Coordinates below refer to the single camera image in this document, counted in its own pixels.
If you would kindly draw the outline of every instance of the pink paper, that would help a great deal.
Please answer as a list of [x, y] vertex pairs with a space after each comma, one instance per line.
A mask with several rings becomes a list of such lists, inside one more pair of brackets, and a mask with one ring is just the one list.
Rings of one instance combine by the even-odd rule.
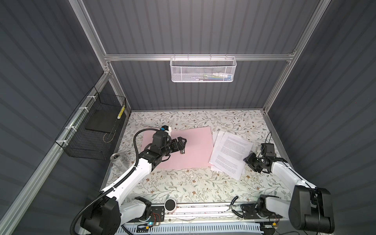
[[[142, 147], [139, 152], [153, 141], [155, 131], [144, 131]], [[213, 139], [210, 127], [199, 127], [186, 130], [173, 130], [171, 138], [183, 137], [187, 139], [185, 145], [185, 154], [180, 151], [172, 153], [168, 161], [161, 162], [156, 168], [166, 170], [181, 170], [187, 168], [202, 168], [212, 166], [209, 163], [210, 156], [213, 151]]]

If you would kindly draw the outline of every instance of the stack of papers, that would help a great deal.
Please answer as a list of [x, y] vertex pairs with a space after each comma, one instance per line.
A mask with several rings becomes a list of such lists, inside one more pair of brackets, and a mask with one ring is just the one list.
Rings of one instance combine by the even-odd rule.
[[209, 163], [213, 171], [223, 171], [236, 180], [240, 180], [241, 174], [244, 174], [246, 158], [253, 146], [238, 135], [229, 132], [219, 131], [213, 133], [213, 152]]

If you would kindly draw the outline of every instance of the white mesh basket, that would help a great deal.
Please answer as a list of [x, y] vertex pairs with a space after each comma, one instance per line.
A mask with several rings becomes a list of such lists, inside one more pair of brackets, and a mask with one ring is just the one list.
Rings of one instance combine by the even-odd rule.
[[171, 57], [173, 82], [232, 82], [235, 74], [235, 57], [224, 59], [175, 59]]

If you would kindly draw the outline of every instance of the slotted metal strip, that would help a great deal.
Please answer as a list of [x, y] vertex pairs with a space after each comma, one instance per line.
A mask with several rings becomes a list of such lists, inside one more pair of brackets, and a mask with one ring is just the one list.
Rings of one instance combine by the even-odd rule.
[[[248, 232], [261, 234], [260, 224], [248, 222], [229, 223], [189, 223], [189, 224], [161, 224], [149, 229], [149, 232], [136, 232], [137, 225], [125, 225], [132, 234], [186, 234], [186, 233], [229, 233]], [[120, 227], [115, 235], [127, 235]]]

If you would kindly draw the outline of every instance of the floral pattern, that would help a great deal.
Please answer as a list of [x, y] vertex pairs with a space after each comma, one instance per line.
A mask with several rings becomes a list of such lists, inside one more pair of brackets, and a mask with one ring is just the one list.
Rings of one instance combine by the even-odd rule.
[[[190, 129], [210, 126], [212, 131], [228, 131], [259, 146], [265, 141], [268, 128], [260, 111], [170, 111], [132, 112], [122, 138], [119, 153], [129, 166], [134, 163], [133, 136], [146, 127]], [[136, 139], [142, 144], [142, 134]], [[123, 172], [113, 167], [107, 184], [115, 181]], [[273, 174], [253, 172], [247, 165], [245, 174], [237, 181], [223, 172], [211, 171], [210, 167], [182, 170], [155, 169], [146, 176], [129, 194], [130, 199], [141, 196], [152, 203], [163, 203], [174, 197], [180, 203], [230, 202], [236, 195], [238, 201], [255, 201], [260, 194], [271, 194], [284, 200], [291, 193], [281, 180]]]

